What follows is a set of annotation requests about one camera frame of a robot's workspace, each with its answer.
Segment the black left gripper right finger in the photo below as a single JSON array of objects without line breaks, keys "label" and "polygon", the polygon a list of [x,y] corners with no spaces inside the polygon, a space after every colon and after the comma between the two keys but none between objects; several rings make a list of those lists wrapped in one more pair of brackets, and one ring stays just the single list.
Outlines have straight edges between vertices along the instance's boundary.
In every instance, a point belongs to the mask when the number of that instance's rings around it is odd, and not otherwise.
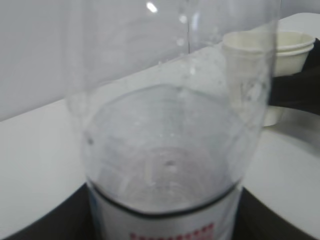
[{"label": "black left gripper right finger", "polygon": [[233,240],[314,240],[274,213],[246,188],[236,213]]}]

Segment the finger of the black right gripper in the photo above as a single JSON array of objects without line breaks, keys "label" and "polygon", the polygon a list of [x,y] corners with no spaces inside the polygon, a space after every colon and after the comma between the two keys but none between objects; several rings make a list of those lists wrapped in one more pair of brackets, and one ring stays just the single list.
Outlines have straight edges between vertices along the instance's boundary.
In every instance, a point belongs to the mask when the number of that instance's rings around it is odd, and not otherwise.
[{"label": "finger of the black right gripper", "polygon": [[320,40],[314,47],[300,72],[279,76],[272,80],[268,100],[267,119],[280,120],[285,108],[320,114]]}]

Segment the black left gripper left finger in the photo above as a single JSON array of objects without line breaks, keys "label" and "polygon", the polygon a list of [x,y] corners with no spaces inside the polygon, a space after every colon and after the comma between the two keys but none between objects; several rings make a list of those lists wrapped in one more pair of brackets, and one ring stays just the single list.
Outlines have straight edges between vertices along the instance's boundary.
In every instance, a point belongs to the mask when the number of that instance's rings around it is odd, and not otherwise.
[{"label": "black left gripper left finger", "polygon": [[27,227],[6,240],[97,240],[87,185]]}]

